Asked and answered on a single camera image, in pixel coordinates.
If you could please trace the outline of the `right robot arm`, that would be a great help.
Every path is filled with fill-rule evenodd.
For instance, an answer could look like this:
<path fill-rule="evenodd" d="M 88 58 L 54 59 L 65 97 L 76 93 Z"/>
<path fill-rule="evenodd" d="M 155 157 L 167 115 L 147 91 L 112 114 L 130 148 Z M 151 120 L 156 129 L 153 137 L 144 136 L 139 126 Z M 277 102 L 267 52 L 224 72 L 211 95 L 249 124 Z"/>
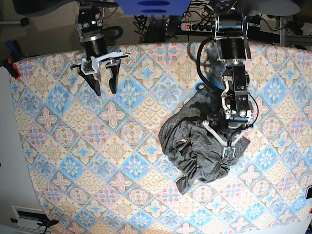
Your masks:
<path fill-rule="evenodd" d="M 103 27 L 104 9 L 117 7 L 117 4 L 93 0 L 80 0 L 78 3 L 79 13 L 76 29 L 86 57 L 78 59 L 70 68 L 78 68 L 78 74 L 95 91 L 96 95 L 100 96 L 100 83 L 94 76 L 100 77 L 100 67 L 105 63 L 105 68 L 112 72 L 108 83 L 111 92 L 115 94 L 121 60 L 131 57 L 130 53 L 125 53 L 122 50 L 108 52 L 106 40 L 120 38 L 123 35 L 123 29 L 120 26 Z"/>

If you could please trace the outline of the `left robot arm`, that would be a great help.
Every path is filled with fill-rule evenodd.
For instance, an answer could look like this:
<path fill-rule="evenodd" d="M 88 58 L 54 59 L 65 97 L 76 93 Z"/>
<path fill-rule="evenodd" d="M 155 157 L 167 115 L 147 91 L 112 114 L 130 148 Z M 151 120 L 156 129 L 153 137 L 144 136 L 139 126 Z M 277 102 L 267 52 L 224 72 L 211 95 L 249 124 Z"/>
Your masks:
<path fill-rule="evenodd" d="M 248 27 L 239 0 L 210 3 L 208 8 L 213 16 L 213 35 L 200 44 L 196 69 L 204 84 L 220 94 L 221 107 L 218 113 L 209 116 L 202 125 L 216 138 L 224 153 L 233 154 L 244 132 L 252 128 L 256 121 L 254 108 L 249 100 L 249 75 L 244 64 L 245 60 L 251 58 L 247 42 Z M 203 47 L 212 40 L 217 43 L 218 60 L 226 66 L 221 76 L 223 88 L 216 87 L 205 78 L 200 68 Z"/>

